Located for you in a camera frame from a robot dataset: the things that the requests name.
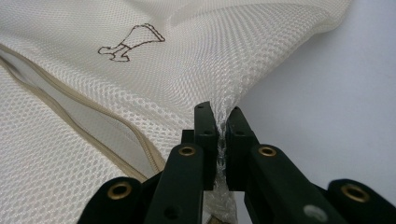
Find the printed logo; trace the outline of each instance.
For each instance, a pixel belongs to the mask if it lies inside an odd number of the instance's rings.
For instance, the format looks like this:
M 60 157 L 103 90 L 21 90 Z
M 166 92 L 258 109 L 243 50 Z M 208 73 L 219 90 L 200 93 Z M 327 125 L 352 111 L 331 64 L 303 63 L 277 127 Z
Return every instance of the printed logo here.
M 112 55 L 111 61 L 127 63 L 131 61 L 128 57 L 128 52 L 131 49 L 148 43 L 164 41 L 165 38 L 152 25 L 145 23 L 134 26 L 127 37 L 116 47 L 101 47 L 98 53 Z

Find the white background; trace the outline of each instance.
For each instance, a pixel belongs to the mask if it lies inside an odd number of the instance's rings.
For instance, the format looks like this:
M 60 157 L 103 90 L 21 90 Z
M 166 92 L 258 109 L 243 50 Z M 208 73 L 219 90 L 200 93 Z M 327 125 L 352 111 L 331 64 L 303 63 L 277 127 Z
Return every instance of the white background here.
M 356 0 L 240 105 L 260 142 L 327 188 L 349 178 L 396 204 L 396 1 Z M 239 223 L 251 223 L 236 195 Z

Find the brass grommet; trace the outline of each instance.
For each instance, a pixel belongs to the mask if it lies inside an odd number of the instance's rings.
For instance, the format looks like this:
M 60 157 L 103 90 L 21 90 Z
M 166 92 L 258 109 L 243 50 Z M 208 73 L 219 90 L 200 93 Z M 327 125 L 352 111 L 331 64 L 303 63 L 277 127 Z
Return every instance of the brass grommet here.
M 271 147 L 259 148 L 259 153 L 266 157 L 273 157 L 276 155 L 276 151 Z
M 370 195 L 356 185 L 346 184 L 341 187 L 341 191 L 343 191 L 348 198 L 359 203 L 367 203 L 370 200 Z
M 178 150 L 178 153 L 182 156 L 192 156 L 196 152 L 195 148 L 193 147 L 183 147 Z
M 131 192 L 131 185 L 126 181 L 122 181 L 115 183 L 113 186 L 111 186 L 111 188 L 107 191 L 107 197 L 112 200 L 119 200 L 125 198 Z

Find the zipper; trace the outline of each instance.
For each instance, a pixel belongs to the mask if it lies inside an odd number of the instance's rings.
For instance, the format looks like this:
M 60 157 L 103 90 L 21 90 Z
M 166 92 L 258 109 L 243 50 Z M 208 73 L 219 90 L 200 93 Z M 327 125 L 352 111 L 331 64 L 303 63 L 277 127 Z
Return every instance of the zipper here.
M 153 171 L 155 173 L 159 173 L 165 164 L 165 161 L 163 159 L 163 157 L 160 155 L 159 151 L 157 150 L 157 148 L 152 145 L 152 143 L 147 139 L 147 137 L 145 135 L 143 135 L 139 130 L 137 130 L 137 128 L 132 125 L 128 120 L 114 114 L 113 112 L 109 111 L 108 109 L 102 107 L 101 105 L 93 102 L 92 100 L 86 98 L 85 96 L 77 93 L 76 91 L 74 91 L 73 89 L 71 89 L 70 87 L 66 86 L 65 84 L 63 84 L 61 81 L 59 81 L 57 78 L 55 78 L 54 76 L 52 76 L 51 74 L 49 74 L 48 72 L 46 72 L 44 69 L 42 69 L 41 67 L 39 67 L 38 65 L 36 65 L 35 63 L 31 62 L 30 60 L 28 60 L 27 58 L 23 57 L 22 55 L 20 55 L 19 53 L 8 49 L 7 47 L 3 46 L 0 44 L 0 49 L 2 49 L 4 52 L 9 53 L 11 55 L 13 55 L 14 57 L 24 61 L 27 65 L 29 65 L 32 69 L 34 69 L 36 71 L 36 73 L 41 76 L 41 78 L 43 78 L 48 84 L 50 84 L 54 89 L 56 89 L 57 91 L 61 92 L 62 94 L 66 95 L 67 97 L 69 97 L 70 99 L 85 105 L 93 110 L 96 110 L 102 114 L 105 114 L 119 122 L 121 122 L 123 125 L 125 125 L 126 127 L 128 127 L 136 136 L 140 146 L 143 148 L 148 161 L 150 163 L 151 168 L 153 169 Z

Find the clamp jaw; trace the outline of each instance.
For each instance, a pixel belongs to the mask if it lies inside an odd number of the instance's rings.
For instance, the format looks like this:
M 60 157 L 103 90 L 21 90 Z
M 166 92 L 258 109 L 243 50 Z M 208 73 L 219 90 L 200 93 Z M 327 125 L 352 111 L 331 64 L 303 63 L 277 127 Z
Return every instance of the clamp jaw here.
M 277 147 L 261 145 L 236 107 L 226 125 L 229 190 L 244 191 L 255 224 L 396 223 L 396 208 L 349 179 L 321 189 Z M 204 190 L 213 190 L 219 133 L 210 103 L 194 108 L 194 130 L 183 130 L 162 172 L 144 183 L 130 177 L 106 182 L 78 223 L 201 224 Z

